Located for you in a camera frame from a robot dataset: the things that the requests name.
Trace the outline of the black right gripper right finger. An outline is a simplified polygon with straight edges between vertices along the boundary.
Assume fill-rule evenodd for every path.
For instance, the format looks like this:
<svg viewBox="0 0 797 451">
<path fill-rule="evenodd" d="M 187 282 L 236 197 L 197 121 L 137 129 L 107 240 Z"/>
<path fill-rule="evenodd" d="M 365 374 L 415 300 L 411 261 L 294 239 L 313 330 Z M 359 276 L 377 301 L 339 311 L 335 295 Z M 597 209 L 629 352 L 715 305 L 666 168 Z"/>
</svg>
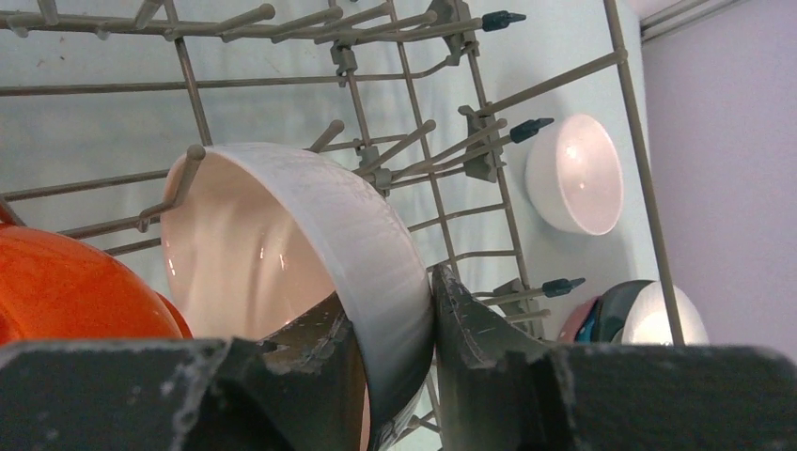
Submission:
<svg viewBox="0 0 797 451">
<path fill-rule="evenodd" d="M 772 350 L 538 340 L 431 274 L 446 450 L 792 450 L 796 367 Z"/>
</svg>

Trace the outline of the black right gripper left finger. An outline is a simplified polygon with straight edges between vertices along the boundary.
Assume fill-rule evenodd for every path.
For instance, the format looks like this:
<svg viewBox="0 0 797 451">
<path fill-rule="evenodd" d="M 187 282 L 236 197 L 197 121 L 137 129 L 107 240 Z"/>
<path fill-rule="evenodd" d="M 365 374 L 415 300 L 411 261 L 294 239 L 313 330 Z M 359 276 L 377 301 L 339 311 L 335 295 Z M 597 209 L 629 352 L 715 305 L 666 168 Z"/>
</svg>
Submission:
<svg viewBox="0 0 797 451">
<path fill-rule="evenodd" d="M 1 349 L 5 450 L 362 450 L 366 383 L 336 295 L 270 336 Z"/>
</svg>

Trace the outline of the pink dotted plate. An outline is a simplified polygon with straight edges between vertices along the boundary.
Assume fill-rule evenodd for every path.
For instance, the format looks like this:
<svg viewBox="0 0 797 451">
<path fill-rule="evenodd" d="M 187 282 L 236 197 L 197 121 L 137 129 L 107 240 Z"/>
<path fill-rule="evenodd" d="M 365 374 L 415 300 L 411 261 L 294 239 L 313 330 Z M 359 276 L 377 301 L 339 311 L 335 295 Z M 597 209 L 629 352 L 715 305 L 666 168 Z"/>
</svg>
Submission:
<svg viewBox="0 0 797 451">
<path fill-rule="evenodd" d="M 599 298 L 594 297 L 576 306 L 565 320 L 560 332 L 557 336 L 557 341 L 560 343 L 576 343 L 574 338 L 584 323 L 590 309 L 598 303 Z"/>
</svg>

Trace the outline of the blue dotted plate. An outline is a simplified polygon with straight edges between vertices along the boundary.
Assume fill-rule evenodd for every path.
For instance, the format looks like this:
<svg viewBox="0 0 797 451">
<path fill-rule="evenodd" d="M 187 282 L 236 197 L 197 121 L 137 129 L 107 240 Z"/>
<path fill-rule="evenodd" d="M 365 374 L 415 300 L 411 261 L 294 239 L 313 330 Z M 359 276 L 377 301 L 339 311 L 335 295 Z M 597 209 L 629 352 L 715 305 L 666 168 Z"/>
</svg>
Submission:
<svg viewBox="0 0 797 451">
<path fill-rule="evenodd" d="M 598 306 L 594 305 L 590 309 L 584 323 L 582 324 L 582 326 L 580 327 L 574 338 L 574 341 L 576 343 L 590 343 L 592 341 L 592 335 L 594 327 L 596 325 L 597 316 L 598 316 Z"/>
</svg>

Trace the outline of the white ribbed bowl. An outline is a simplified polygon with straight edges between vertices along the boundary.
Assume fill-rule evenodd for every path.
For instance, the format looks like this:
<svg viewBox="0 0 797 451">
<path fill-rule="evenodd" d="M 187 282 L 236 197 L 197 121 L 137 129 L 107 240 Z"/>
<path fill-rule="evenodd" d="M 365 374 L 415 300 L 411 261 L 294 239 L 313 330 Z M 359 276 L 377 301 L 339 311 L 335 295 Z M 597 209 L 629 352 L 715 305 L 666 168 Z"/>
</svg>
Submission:
<svg viewBox="0 0 797 451">
<path fill-rule="evenodd" d="M 160 226 L 196 337 L 261 339 L 336 295 L 364 365 L 368 446 L 397 440 L 430 369 L 434 313 L 414 241 L 370 184 L 309 150 L 217 145 Z"/>
</svg>

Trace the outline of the white plate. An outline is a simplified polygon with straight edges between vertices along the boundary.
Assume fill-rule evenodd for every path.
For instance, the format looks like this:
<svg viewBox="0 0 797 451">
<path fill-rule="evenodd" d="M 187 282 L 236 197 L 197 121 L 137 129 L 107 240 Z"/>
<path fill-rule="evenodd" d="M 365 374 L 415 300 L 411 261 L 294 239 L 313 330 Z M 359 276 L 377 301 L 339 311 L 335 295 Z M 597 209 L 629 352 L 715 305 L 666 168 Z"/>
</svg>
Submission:
<svg viewBox="0 0 797 451">
<path fill-rule="evenodd" d="M 706 328 L 695 305 L 678 287 L 673 287 L 684 342 L 687 345 L 710 343 Z M 653 282 L 644 287 L 634 299 L 625 320 L 620 342 L 624 345 L 673 344 L 669 319 L 664 302 L 663 284 Z"/>
</svg>

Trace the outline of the grey wire dish rack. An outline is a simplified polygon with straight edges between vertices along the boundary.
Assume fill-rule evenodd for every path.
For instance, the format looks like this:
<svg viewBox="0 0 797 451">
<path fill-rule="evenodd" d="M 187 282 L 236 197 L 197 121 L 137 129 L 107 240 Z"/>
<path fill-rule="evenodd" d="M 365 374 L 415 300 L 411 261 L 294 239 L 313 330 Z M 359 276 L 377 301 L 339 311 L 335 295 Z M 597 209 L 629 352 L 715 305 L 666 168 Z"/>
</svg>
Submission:
<svg viewBox="0 0 797 451">
<path fill-rule="evenodd" d="M 597 73 L 600 70 L 612 66 L 620 66 L 618 69 L 618 76 L 620 87 L 623 93 L 623 100 L 625 102 L 626 116 L 629 120 L 629 131 L 632 137 L 632 145 L 634 152 L 634 162 L 637 164 L 637 169 L 641 172 L 640 186 L 642 196 L 645 201 L 647 210 L 647 221 L 650 223 L 652 219 L 651 237 L 653 248 L 655 252 L 657 271 L 664 269 L 664 281 L 662 288 L 664 290 L 664 303 L 669 306 L 676 301 L 675 286 L 672 285 L 672 275 L 670 272 L 669 261 L 664 254 L 659 255 L 659 251 L 664 251 L 664 235 L 661 231 L 661 221 L 658 216 L 657 206 L 653 201 L 653 207 L 649 206 L 649 201 L 653 197 L 652 179 L 649 168 L 649 151 L 646 149 L 646 143 L 643 141 L 645 125 L 643 118 L 640 116 L 638 104 L 636 103 L 635 94 L 633 93 L 633 83 L 630 69 L 628 68 L 627 52 L 624 44 L 618 43 L 619 40 L 624 40 L 624 35 L 621 30 L 620 19 L 617 1 L 602 1 L 604 6 L 608 8 L 611 4 L 613 12 L 607 12 L 607 22 L 609 34 L 612 40 L 613 50 L 600 58 L 591 60 L 578 68 L 563 72 L 556 77 L 545 80 L 536 86 L 532 86 L 525 91 L 513 94 L 508 97 L 511 100 L 511 105 L 502 106 L 497 111 L 509 108 L 521 101 L 533 99 L 546 92 L 573 83 L 579 79 L 587 77 L 592 73 Z M 478 68 L 478 41 L 474 38 L 473 30 L 479 29 L 482 24 L 482 19 L 486 19 L 485 24 L 488 24 L 488 29 L 498 29 L 497 26 L 501 22 L 507 24 L 509 22 L 518 22 L 520 19 L 504 19 L 501 16 L 511 16 L 512 14 L 502 11 L 485 15 L 482 18 L 469 19 L 468 7 L 464 1 L 432 1 L 430 4 L 430 12 L 408 17 L 406 20 L 385 23 L 384 26 L 373 28 L 372 30 L 354 30 L 351 29 L 358 23 L 364 23 L 378 17 L 386 17 L 388 9 L 393 9 L 390 12 L 395 12 L 394 1 L 386 1 L 371 9 L 363 10 L 350 17 L 343 18 L 342 9 L 336 5 L 336 1 L 329 1 L 329 7 L 320 10 L 316 13 L 306 15 L 302 18 L 297 18 L 295 21 L 288 23 L 287 26 L 282 25 L 267 25 L 257 24 L 263 20 L 270 20 L 273 17 L 273 8 L 271 5 L 264 5 L 262 8 L 254 8 L 251 11 L 240 15 L 241 17 L 232 18 L 222 23 L 216 22 L 186 22 L 180 21 L 176 18 L 176 10 L 174 10 L 174 1 L 143 1 L 141 8 L 136 12 L 135 17 L 101 17 L 92 16 L 87 14 L 82 15 L 69 15 L 66 13 L 58 12 L 56 1 L 38 1 L 39 11 L 25 11 L 25 10 L 12 10 L 1 11 L 1 29 L 12 31 L 22 39 L 26 38 L 31 30 L 48 31 L 48 32 L 61 32 L 61 33 L 96 33 L 100 39 L 107 39 L 108 36 L 113 34 L 118 35 L 140 35 L 140 36 L 163 36 L 166 40 L 172 41 L 174 39 L 181 40 L 184 36 L 191 37 L 204 37 L 204 38 L 252 38 L 252 39 L 270 39 L 271 37 L 277 38 L 279 41 L 287 39 L 313 39 L 316 36 L 332 35 L 332 39 L 337 36 L 349 33 L 352 35 L 352 44 L 342 43 L 335 44 L 332 48 L 333 53 L 336 55 L 335 64 L 340 66 L 340 70 L 336 76 L 314 76 L 314 77 L 282 77 L 282 78 L 259 78 L 259 79 L 224 79 L 224 80 L 207 80 L 197 81 L 192 72 L 190 58 L 187 50 L 182 45 L 179 50 L 179 60 L 184 72 L 184 82 L 169 82 L 169 83 L 143 83 L 143 84 L 116 84 L 116 85 L 64 85 L 64 86 L 11 86 L 1 88 L 1 97 L 14 97 L 14 96 L 44 96 L 44 95 L 74 95 L 74 94 L 91 94 L 91 93 L 119 93 L 119 92 L 156 92 L 168 90 L 185 90 L 192 102 L 192 108 L 197 122 L 197 127 L 200 131 L 202 142 L 209 143 L 211 140 L 210 129 L 205 118 L 204 107 L 198 93 L 201 88 L 229 88 L 229 87 L 244 87 L 244 86 L 298 86 L 298 85 L 313 85 L 322 83 L 340 83 L 345 87 L 348 81 L 355 81 L 357 83 L 365 82 L 380 82 L 390 80 L 404 80 L 408 85 L 408 93 L 410 94 L 410 104 L 417 113 L 418 131 L 413 133 L 397 134 L 390 136 L 383 136 L 379 138 L 369 137 L 366 143 L 358 138 L 348 143 L 338 143 L 329 145 L 329 142 L 334 136 L 343 130 L 343 123 L 341 121 L 333 121 L 327 131 L 316 144 L 314 144 L 314 151 L 327 152 L 336 151 L 345 148 L 356 148 L 358 155 L 365 150 L 375 150 L 375 145 L 380 143 L 395 142 L 391 152 L 385 152 L 387 156 L 395 156 L 400 150 L 414 144 L 415 141 L 422 141 L 422 148 L 424 151 L 423 160 L 414 165 L 410 165 L 410 169 L 406 172 L 404 169 L 393 171 L 388 170 L 381 163 L 381 166 L 376 166 L 374 162 L 384 162 L 386 157 L 377 153 L 366 153 L 366 156 L 373 156 L 373 159 L 363 158 L 366 162 L 365 166 L 370 168 L 364 175 L 364 178 L 377 187 L 377 191 L 382 194 L 388 193 L 390 190 L 395 190 L 401 186 L 410 186 L 417 183 L 429 183 L 434 194 L 435 206 L 437 217 L 429 219 L 424 223 L 413 225 L 410 228 L 412 231 L 428 228 L 430 226 L 439 226 L 441 234 L 444 238 L 447 258 L 443 263 L 450 263 L 454 272 L 458 273 L 458 262 L 472 257 L 514 257 L 517 260 L 518 274 L 520 278 L 513 280 L 517 282 L 518 289 L 529 288 L 528 286 L 528 273 L 525 266 L 523 249 L 520 243 L 520 232 L 517 227 L 511 199 L 508 193 L 508 183 L 506 175 L 504 174 L 503 160 L 501 154 L 503 153 L 503 146 L 507 143 L 512 143 L 507 135 L 506 139 L 501 137 L 499 140 L 500 128 L 496 128 L 498 121 L 495 117 L 495 112 L 489 115 L 481 112 L 466 112 L 461 110 L 466 117 L 468 123 L 469 133 L 474 133 L 468 139 L 462 141 L 461 146 L 456 145 L 453 150 L 448 153 L 439 153 L 433 155 L 429 148 L 428 139 L 424 133 L 428 133 L 433 129 L 430 127 L 420 127 L 423 124 L 420 122 L 420 109 L 417 93 L 414 91 L 414 84 L 411 80 L 423 79 L 431 76 L 445 67 L 453 67 L 454 59 L 461 58 L 462 55 L 467 55 L 470 70 L 473 77 L 474 87 L 479 97 L 479 103 L 487 103 L 484 87 L 481 81 L 481 74 Z M 409 66 L 402 66 L 404 70 L 402 73 L 382 73 L 382 74 L 366 74 L 354 75 L 356 70 L 355 59 L 349 52 L 350 47 L 360 39 L 366 43 L 366 38 L 373 38 L 371 41 L 385 41 L 385 42 L 411 42 L 423 39 L 432 39 L 441 37 L 445 39 L 446 43 L 452 44 L 451 52 L 453 56 L 447 57 L 439 62 L 432 68 L 420 72 L 411 72 Z M 8 202 L 17 202 L 26 199 L 49 197 L 60 194 L 84 192 L 95 189 L 102 189 L 111 186 L 128 185 L 146 180 L 163 179 L 166 177 L 165 170 L 149 171 L 127 176 L 118 176 L 105 179 L 93 179 L 72 184 L 62 184 L 48 187 L 38 187 L 31 190 L 22 190 L 17 192 L 8 192 L 1 194 L 1 216 L 3 219 L 10 222 L 19 221 L 23 222 L 16 216 L 16 212 L 8 205 Z M 442 194 L 439 191 L 439 179 L 450 177 L 459 173 L 466 174 L 467 177 L 474 179 L 483 179 L 489 182 L 495 182 L 499 185 L 501 191 L 501 202 L 489 206 L 483 206 L 476 209 L 450 211 L 445 212 Z M 456 218 L 464 218 L 479 214 L 486 214 L 490 211 L 504 211 L 506 214 L 506 223 L 509 230 L 509 235 L 512 240 L 512 248 L 505 250 L 484 250 L 473 251 L 468 253 L 460 253 L 455 255 L 453 241 L 451 241 L 450 227 L 448 222 Z M 68 346 L 60 344 L 60 348 L 55 345 L 40 345 L 39 349 L 28 350 L 26 359 L 32 364 L 48 364 L 47 359 L 50 358 L 53 363 L 66 363 L 66 369 L 80 369 L 90 370 L 92 364 L 94 368 L 100 368 L 98 364 L 105 365 L 109 370 L 124 369 L 121 364 L 127 361 L 135 362 L 141 361 L 144 357 L 143 354 L 134 354 L 138 351 L 146 350 L 148 355 L 160 360 L 153 360 L 152 363 L 164 366 L 168 363 L 180 363 L 178 357 L 190 357 L 188 351 L 192 350 L 205 350 L 209 345 L 218 345 L 211 343 L 212 340 L 204 340 L 198 344 L 185 344 L 174 346 L 169 345 L 168 340 L 160 343 L 159 348 L 156 349 L 152 343 L 137 346 L 136 341 L 124 342 L 124 346 L 120 343 L 115 343 L 112 339 L 109 343 L 91 344 L 80 350 L 81 354 L 75 357 L 80 357 L 74 361 L 73 366 L 70 366 L 69 360 L 64 361 L 68 357 Z M 33 426 L 33 418 L 30 416 L 35 413 L 35 410 L 30 410 L 26 413 L 27 417 L 31 419 L 23 420 L 22 414 L 19 417 L 12 417 L 11 420 L 23 420 L 20 426 L 11 427 L 10 420 L 7 424 L 1 426 L 10 426 L 8 432 L 1 432 L 1 434 L 8 434 L 8 440 L 17 440 L 17 444 L 13 444 L 10 450 L 23 450 L 23 442 L 29 443 L 32 450 L 200 450 L 205 443 L 212 447 L 213 441 L 208 441 L 204 434 L 203 437 L 197 438 L 202 443 L 197 443 L 196 446 L 187 446 L 186 440 L 190 433 L 197 432 L 202 435 L 209 430 L 195 430 L 196 422 L 186 422 L 185 424 L 177 423 L 174 432 L 172 429 L 167 428 L 171 424 L 159 423 L 168 418 L 185 419 L 180 417 L 182 413 L 200 413 L 199 398 L 193 401 L 190 397 L 186 400 L 186 408 L 191 408 L 188 411 L 181 411 L 179 408 L 182 404 L 176 403 L 177 401 L 157 400 L 152 397 L 152 393 L 148 397 L 142 397 L 142 404 L 140 408 L 127 409 L 123 411 L 122 406 L 117 399 L 113 406 L 111 404 L 103 405 L 102 400 L 95 397 L 89 399 L 86 397 L 86 407 L 94 409 L 93 412 L 87 411 L 82 418 L 78 417 L 78 408 L 81 407 L 81 397 L 64 397 L 63 404 L 56 407 L 55 420 L 53 421 L 52 432 L 65 432 L 66 434 L 62 439 L 54 439 L 52 442 L 36 442 L 33 432 L 23 431 L 23 426 Z"/>
</svg>

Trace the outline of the orange bowl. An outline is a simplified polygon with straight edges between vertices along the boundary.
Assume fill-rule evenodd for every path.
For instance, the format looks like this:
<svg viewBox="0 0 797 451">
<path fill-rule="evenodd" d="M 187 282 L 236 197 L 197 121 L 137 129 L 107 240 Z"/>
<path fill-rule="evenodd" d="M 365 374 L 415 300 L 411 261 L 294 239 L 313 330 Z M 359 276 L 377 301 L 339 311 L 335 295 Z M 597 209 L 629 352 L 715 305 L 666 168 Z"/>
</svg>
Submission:
<svg viewBox="0 0 797 451">
<path fill-rule="evenodd" d="M 1 226 L 1 342 L 189 338 L 172 303 L 103 251 L 31 227 Z"/>
</svg>

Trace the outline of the dark teal plate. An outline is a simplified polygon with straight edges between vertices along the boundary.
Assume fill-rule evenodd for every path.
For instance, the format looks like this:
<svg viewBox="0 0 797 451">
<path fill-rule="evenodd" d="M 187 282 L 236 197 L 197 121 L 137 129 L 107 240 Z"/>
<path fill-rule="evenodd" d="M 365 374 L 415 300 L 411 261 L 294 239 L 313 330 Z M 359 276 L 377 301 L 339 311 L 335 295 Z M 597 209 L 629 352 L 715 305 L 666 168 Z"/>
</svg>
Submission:
<svg viewBox="0 0 797 451">
<path fill-rule="evenodd" d="M 596 302 L 590 341 L 619 343 L 633 303 L 642 289 L 652 283 L 648 279 L 626 281 L 605 291 Z"/>
</svg>

